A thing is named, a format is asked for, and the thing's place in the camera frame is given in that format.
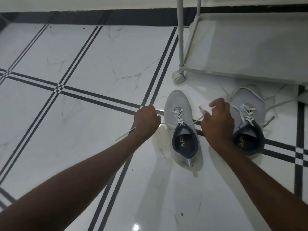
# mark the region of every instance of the sneaker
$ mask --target sneaker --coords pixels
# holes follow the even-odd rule
[[[167,98],[164,120],[174,132],[172,147],[176,159],[192,167],[198,151],[198,138],[193,124],[193,113],[187,97],[180,90],[174,90]]]
[[[233,143],[243,149],[245,155],[261,153],[265,143],[266,108],[259,88],[249,84],[236,89],[231,95],[230,113],[234,118]]]

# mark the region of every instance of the tiled floor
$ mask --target tiled floor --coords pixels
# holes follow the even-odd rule
[[[188,29],[184,30],[184,40]],[[148,26],[10,24],[0,33],[0,208],[63,169],[104,150],[153,104],[159,114],[180,89],[197,119],[217,97],[247,83],[267,106],[302,87],[178,69],[177,29]],[[268,113],[266,145],[252,160],[308,202],[304,105]],[[160,126],[67,230],[269,230],[240,182],[200,134],[193,168],[181,167]]]

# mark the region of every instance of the person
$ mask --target person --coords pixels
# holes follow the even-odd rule
[[[232,143],[234,120],[229,103],[219,98],[210,107],[213,108],[212,115],[204,112],[202,131],[211,147],[236,174],[269,227],[279,231],[307,230],[308,205],[266,174]],[[66,229],[98,196],[129,155],[156,132],[160,116],[153,106],[147,106],[137,111],[134,121],[136,129],[126,138],[56,174],[4,209],[0,213],[0,229]]]

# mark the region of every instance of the white metal rack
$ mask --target white metal rack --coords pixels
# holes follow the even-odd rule
[[[197,14],[183,43],[183,0],[177,0],[179,70],[308,85],[307,13]]]

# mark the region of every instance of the black insole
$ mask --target black insole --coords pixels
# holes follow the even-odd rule
[[[184,155],[192,153],[195,150],[193,136],[191,134],[177,136],[175,138],[175,147]]]
[[[255,150],[258,147],[257,138],[242,133],[236,136],[233,143],[246,151]]]

